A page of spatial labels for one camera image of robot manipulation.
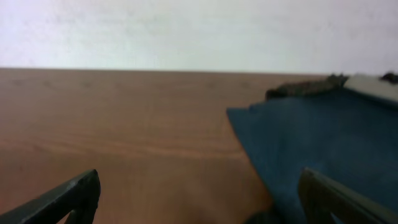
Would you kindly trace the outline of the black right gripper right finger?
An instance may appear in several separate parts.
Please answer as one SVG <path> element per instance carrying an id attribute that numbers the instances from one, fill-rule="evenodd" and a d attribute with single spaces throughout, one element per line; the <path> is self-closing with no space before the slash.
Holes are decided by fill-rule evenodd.
<path id="1" fill-rule="evenodd" d="M 397 223 L 397 214 L 329 177 L 304 168 L 298 195 L 308 223 Z"/>

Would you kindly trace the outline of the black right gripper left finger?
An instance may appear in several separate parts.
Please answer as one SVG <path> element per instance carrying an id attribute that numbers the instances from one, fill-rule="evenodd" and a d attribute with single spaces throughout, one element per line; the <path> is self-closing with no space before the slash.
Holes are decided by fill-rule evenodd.
<path id="1" fill-rule="evenodd" d="M 92 223 L 101 194 L 98 172 L 88 170 L 1 215 L 2 224 Z"/>

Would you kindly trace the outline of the beige khaki garment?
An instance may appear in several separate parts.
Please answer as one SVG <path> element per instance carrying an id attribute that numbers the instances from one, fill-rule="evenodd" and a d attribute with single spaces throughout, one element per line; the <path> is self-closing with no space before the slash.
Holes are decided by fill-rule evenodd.
<path id="1" fill-rule="evenodd" d="M 397 107 L 397 83 L 368 75 L 354 75 L 345 81 L 343 88 L 369 100 Z"/>

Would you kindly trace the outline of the dark blue denim shorts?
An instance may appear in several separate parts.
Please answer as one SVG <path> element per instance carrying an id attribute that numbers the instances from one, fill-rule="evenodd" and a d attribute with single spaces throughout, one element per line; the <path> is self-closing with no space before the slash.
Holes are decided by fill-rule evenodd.
<path id="1" fill-rule="evenodd" d="M 339 89 L 229 108 L 233 130 L 287 223 L 305 223 L 308 167 L 397 210 L 397 103 Z"/>

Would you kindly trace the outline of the black patterned garment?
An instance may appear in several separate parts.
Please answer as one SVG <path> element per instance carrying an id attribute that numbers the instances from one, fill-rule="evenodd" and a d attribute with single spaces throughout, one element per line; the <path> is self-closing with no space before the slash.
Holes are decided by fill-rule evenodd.
<path id="1" fill-rule="evenodd" d="M 388 72 L 381 77 L 397 83 L 397 74 L 394 72 Z M 265 99 L 271 100 L 284 97 L 315 96 L 335 90 L 345 89 L 343 88 L 343 85 L 348 78 L 349 76 L 344 75 L 330 75 L 322 80 L 286 83 L 277 88 L 267 90 L 265 93 Z"/>

